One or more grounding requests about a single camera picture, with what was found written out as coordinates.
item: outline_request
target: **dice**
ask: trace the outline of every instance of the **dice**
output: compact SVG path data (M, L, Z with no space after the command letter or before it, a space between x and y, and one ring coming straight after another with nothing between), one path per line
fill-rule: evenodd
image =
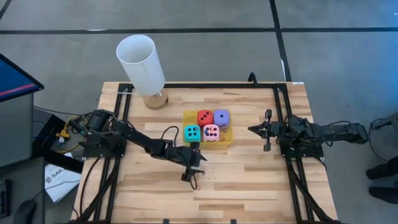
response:
M207 124L203 127L203 141L217 142L220 140L220 127L215 124Z
M198 125L187 125L184 128L185 142L200 142L200 127Z
M201 110L198 112L198 125L203 127L207 124L213 124L213 113L210 110Z
M228 110L215 110L214 111L214 124L219 126L220 129L227 129L229 126L229 111Z

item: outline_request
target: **gray floor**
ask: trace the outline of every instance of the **gray floor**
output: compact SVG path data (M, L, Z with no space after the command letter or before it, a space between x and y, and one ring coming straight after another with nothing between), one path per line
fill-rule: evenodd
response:
M0 7L5 0L0 0ZM398 26L398 2L276 0L282 27ZM273 27L266 0L12 0L0 30ZM96 108L105 81L127 81L115 56L129 34L0 35L0 52L45 85L35 104L84 113ZM283 81L274 33L150 34L168 81L238 81L255 72ZM319 124L369 122L398 111L398 32L283 34L292 79L305 82ZM390 128L373 135L383 158L398 155ZM338 216L347 223L396 223L398 206L368 195L364 171L380 160L369 145L325 147ZM48 200L46 223L70 217L75 192Z

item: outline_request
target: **wooden board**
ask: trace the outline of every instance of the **wooden board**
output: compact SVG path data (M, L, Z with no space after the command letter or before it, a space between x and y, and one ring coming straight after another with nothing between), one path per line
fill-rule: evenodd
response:
M105 93L101 95L98 108L113 111L118 85L116 82L104 84ZM287 86L293 113L311 121L304 85L288 83ZM168 218L171 223L229 223L231 219L237 219L238 223L295 223L286 165L279 146L273 139L271 151L263 152L264 140L248 131L248 126L263 122L266 109L272 109L272 119L277 120L273 91L263 88L173 88L167 91L169 103L157 111L146 108L142 98L133 95L129 121L139 131L159 138L167 127L176 125L180 128L179 145L182 144L183 110L229 109L234 143L201 147L208 162L202 162L201 168L206 174L197 175L200 189L196 191L180 181L184 167L153 159L142 148L129 143L121 162L112 222L161 223ZM170 130L165 138L172 139L174 134ZM94 159L85 162L82 181L93 162ZM337 218L325 168L315 159L305 158L303 162L311 194L329 216ZM98 191L102 167L103 159L88 180L84 208ZM300 204L303 218L306 218L301 194Z

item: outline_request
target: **white cup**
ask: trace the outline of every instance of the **white cup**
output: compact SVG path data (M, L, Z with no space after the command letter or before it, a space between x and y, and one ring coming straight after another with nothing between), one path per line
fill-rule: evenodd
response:
M145 35L126 37L116 48L116 55L139 94L160 93L165 78L151 38Z

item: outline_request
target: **black shoe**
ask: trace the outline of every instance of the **black shoe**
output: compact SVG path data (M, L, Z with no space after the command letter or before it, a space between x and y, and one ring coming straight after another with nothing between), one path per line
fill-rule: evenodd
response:
M375 168L368 169L366 175L369 179L374 180L382 177L390 177L394 173L388 171L387 164L380 164Z
M385 202L398 205L398 189L390 187L370 187L369 194Z

